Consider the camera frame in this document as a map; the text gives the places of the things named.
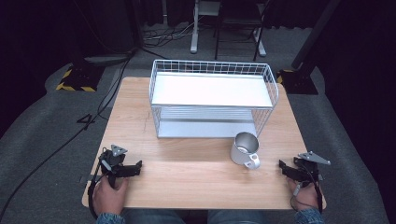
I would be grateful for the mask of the black metal chair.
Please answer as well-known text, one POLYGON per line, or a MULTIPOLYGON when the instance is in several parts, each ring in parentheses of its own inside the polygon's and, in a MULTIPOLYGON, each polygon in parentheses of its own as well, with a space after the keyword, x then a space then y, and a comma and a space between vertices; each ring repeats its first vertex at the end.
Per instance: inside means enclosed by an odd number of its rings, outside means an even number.
POLYGON ((255 45, 253 61, 258 56, 264 57, 266 51, 262 43, 264 13, 271 0, 219 0, 219 12, 215 26, 216 38, 215 59, 219 57, 219 44, 229 42, 221 39, 220 32, 226 28, 235 30, 250 30, 246 40, 252 40, 255 45))

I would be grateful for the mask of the person's right leg in jeans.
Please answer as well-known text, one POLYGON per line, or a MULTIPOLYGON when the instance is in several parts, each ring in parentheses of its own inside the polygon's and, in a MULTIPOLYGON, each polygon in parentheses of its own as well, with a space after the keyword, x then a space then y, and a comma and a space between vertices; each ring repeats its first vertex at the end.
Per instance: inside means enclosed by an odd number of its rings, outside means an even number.
POLYGON ((258 210, 209 210, 207 224, 273 224, 258 210))

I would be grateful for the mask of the person's left hand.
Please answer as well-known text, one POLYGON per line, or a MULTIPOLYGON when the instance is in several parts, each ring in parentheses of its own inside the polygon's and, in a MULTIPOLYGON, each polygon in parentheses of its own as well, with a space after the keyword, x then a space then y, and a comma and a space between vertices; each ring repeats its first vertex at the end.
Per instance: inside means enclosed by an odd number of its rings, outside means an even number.
POLYGON ((119 215, 124 207, 126 192, 129 185, 129 179, 123 178, 113 189, 106 176, 96 185, 92 203, 97 215, 113 214, 119 215))

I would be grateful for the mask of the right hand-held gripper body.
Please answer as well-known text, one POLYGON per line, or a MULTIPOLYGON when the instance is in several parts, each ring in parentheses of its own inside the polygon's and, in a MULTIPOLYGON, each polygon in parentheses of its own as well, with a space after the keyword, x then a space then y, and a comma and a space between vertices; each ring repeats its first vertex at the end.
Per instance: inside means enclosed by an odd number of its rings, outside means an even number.
POLYGON ((299 153, 297 157, 293 158, 293 163, 297 166, 297 175, 294 179, 306 183, 315 183, 322 179, 318 171, 320 164, 332 164, 313 151, 299 153))

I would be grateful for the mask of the person's leg in jeans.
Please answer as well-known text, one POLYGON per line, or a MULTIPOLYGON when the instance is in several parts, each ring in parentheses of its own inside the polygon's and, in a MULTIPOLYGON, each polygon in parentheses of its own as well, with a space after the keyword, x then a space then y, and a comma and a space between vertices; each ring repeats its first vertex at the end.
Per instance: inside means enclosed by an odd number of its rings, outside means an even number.
POLYGON ((177 212, 167 209, 124 209, 121 216, 126 224, 186 224, 177 212))
POLYGON ((258 210, 209 210, 207 224, 273 224, 258 210))

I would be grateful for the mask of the person's right hand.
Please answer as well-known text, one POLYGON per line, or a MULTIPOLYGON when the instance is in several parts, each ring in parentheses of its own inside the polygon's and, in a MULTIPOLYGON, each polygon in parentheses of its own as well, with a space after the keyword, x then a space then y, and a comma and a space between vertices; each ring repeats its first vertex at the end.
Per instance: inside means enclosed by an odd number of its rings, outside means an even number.
POLYGON ((297 211, 318 209, 318 194, 313 183, 302 187, 299 182, 286 178, 291 192, 291 206, 297 211))

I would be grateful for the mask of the striped black stand base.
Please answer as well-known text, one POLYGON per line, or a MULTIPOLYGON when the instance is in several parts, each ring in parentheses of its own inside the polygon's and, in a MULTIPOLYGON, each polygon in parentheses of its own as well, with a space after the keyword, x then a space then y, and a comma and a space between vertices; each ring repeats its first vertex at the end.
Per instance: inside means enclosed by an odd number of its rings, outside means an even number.
POLYGON ((318 95, 318 90, 310 76, 300 71, 282 69, 276 72, 276 80, 282 84, 287 94, 318 95))
POLYGON ((103 66, 80 68, 70 65, 56 87, 57 91, 97 91, 99 81, 105 71, 103 66))

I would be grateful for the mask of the silver metal cup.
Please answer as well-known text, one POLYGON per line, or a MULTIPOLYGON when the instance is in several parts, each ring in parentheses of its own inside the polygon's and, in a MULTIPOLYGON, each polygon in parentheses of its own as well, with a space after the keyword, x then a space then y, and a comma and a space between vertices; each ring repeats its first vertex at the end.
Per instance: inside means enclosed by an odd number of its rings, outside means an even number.
POLYGON ((238 133, 233 140, 230 156, 231 160, 238 164, 244 165, 248 169, 258 169, 261 166, 259 156, 259 141, 252 133, 238 133))

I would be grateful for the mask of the white wire shelf rack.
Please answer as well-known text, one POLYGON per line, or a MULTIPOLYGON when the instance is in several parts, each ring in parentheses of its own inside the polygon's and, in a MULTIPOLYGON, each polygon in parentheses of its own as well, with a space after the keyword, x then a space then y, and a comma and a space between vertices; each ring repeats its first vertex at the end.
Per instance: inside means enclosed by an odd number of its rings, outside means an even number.
POLYGON ((149 102, 160 138, 260 135, 278 101, 266 63, 156 60, 149 102))

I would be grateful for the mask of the person's left leg in jeans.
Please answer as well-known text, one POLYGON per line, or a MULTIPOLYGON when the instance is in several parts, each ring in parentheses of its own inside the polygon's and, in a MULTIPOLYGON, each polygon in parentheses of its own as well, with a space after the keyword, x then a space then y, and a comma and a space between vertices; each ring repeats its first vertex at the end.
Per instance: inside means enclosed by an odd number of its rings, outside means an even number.
POLYGON ((121 216, 126 224, 186 224, 177 212, 167 209, 124 209, 121 216))

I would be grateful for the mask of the black slanted stand post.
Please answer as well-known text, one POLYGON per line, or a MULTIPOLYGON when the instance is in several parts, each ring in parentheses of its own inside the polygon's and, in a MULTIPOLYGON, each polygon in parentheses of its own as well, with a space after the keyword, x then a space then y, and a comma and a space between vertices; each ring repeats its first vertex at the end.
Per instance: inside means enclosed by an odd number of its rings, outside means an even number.
POLYGON ((323 12, 321 13, 318 21, 316 22, 314 28, 312 29, 310 35, 305 40, 303 46, 299 50, 298 54, 294 58, 291 67, 294 69, 300 69, 301 66, 304 64, 304 61, 308 57, 309 52, 314 47, 314 44, 318 40, 322 30, 328 23, 329 19, 331 18, 332 14, 336 10, 337 6, 341 0, 330 0, 327 6, 324 8, 323 12))

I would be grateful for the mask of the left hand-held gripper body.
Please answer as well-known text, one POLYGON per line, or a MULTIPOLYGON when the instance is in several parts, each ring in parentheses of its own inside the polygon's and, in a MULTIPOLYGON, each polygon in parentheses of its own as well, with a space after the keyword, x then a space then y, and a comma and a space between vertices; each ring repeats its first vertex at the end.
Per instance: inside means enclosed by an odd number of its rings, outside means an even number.
POLYGON ((104 147, 99 157, 101 172, 113 189, 116 187, 116 179, 126 176, 126 167, 123 165, 126 152, 127 149, 112 145, 110 148, 104 147))

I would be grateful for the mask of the white metal stand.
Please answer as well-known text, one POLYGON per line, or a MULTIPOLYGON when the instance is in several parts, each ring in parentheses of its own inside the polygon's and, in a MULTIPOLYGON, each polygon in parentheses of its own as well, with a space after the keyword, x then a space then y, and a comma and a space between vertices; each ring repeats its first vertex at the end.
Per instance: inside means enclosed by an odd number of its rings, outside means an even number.
MULTIPOLYGON (((198 37, 199 37, 199 20, 203 18, 203 16, 218 16, 219 12, 219 4, 218 1, 212 0, 194 0, 194 8, 193 8, 193 27, 192 27, 192 35, 191 35, 191 47, 190 52, 192 54, 197 53, 198 51, 198 37)), ((253 37, 256 42, 259 43, 259 54, 261 57, 266 56, 266 50, 263 46, 262 41, 259 39, 259 32, 262 29, 256 28, 253 31, 253 37)))

